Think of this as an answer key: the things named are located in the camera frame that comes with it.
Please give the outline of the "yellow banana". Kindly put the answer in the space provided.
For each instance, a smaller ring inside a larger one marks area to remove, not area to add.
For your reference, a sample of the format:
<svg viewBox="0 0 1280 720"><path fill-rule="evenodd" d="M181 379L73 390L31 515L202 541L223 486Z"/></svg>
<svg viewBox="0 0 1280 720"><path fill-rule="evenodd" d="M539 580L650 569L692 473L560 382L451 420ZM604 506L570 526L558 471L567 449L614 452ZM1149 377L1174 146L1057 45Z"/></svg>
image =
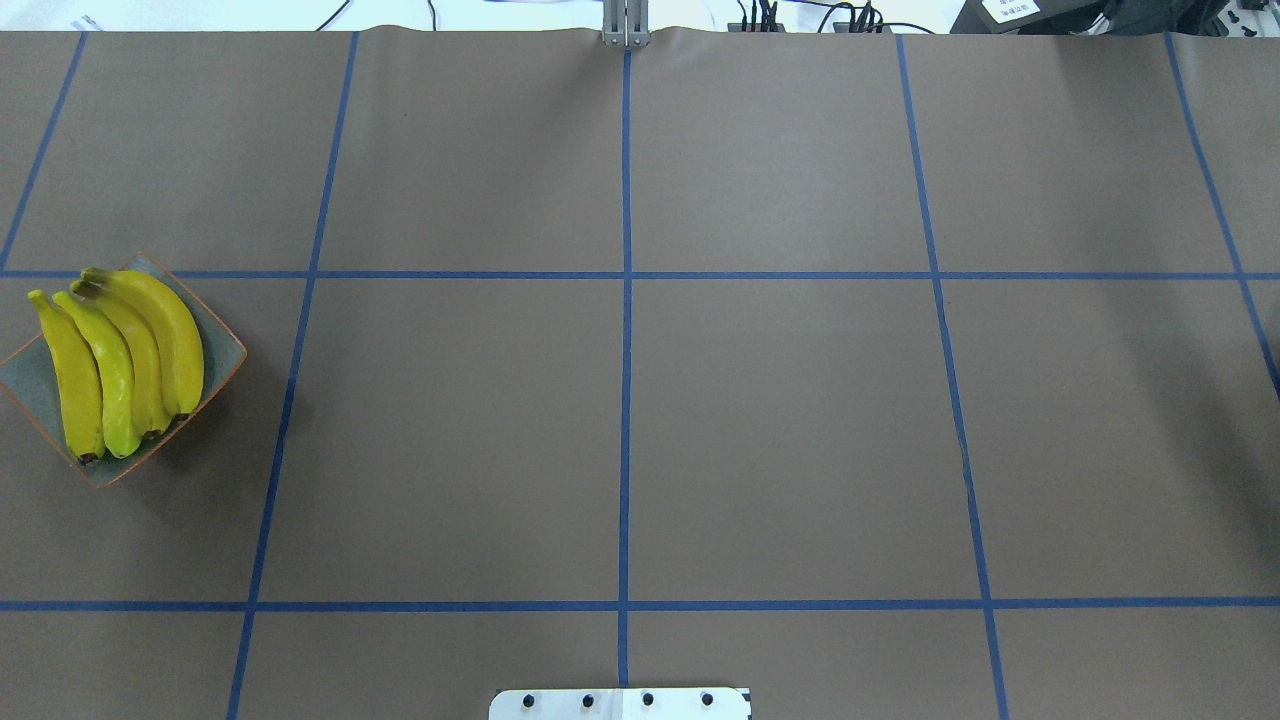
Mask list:
<svg viewBox="0 0 1280 720"><path fill-rule="evenodd" d="M79 465L93 464L106 451L97 363L69 313L42 290L29 291L27 299L52 360L65 445Z"/></svg>
<svg viewBox="0 0 1280 720"><path fill-rule="evenodd" d="M134 368L125 338L97 304L67 291L55 292L52 301L74 322L96 363L105 448L113 457L129 457L142 438L134 423Z"/></svg>
<svg viewBox="0 0 1280 720"><path fill-rule="evenodd" d="M160 354L147 322L128 302L84 281L72 282L70 291L92 302L125 341L133 369L133 423L140 438L150 441L165 434L173 415L163 400Z"/></svg>
<svg viewBox="0 0 1280 720"><path fill-rule="evenodd" d="M204 393L204 343L187 304L157 279L136 270L87 268L84 281L140 311L157 341L163 400L182 421L195 414Z"/></svg>

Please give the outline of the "grey square plate orange rim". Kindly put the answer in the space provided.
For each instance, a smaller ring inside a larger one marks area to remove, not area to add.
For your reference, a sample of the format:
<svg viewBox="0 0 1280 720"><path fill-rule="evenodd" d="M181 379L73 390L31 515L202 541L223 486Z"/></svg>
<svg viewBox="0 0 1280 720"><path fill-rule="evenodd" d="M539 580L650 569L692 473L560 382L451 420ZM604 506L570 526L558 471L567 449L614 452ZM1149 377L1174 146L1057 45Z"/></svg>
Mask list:
<svg viewBox="0 0 1280 720"><path fill-rule="evenodd" d="M127 270L142 272L170 290L193 311L195 324L204 343L206 365L204 372L205 389L195 411L200 413L216 397L232 377L241 369L248 356L247 348L225 322L165 266L143 252L137 252L125 264ZM55 374L50 352L36 348L41 337L32 338L22 348L3 361L3 396L9 398L17 411L38 432L54 452L74 471L93 487L106 487L142 466L177 432L169 430L159 439L146 439L141 450L128 459L100 459L81 465L73 459L70 450L61 443L61 419L56 409Z"/></svg>

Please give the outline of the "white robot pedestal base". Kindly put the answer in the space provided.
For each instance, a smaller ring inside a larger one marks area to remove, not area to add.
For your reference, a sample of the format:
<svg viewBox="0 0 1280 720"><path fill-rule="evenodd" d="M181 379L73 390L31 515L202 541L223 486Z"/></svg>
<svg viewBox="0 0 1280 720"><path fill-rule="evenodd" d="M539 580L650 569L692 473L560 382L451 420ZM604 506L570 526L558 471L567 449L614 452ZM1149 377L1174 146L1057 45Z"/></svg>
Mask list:
<svg viewBox="0 0 1280 720"><path fill-rule="evenodd" d="M489 719L751 719L750 691L732 687L508 689Z"/></svg>

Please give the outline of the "aluminium frame post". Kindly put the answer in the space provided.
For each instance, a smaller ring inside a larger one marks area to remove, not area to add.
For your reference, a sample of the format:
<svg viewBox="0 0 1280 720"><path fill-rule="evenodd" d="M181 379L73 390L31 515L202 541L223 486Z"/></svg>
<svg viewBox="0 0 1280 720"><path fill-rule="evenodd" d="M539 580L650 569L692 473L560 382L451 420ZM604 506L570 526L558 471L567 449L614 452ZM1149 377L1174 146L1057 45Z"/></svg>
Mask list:
<svg viewBox="0 0 1280 720"><path fill-rule="evenodd" d="M648 0L604 0L602 9L602 42L607 47L637 49L649 45Z"/></svg>

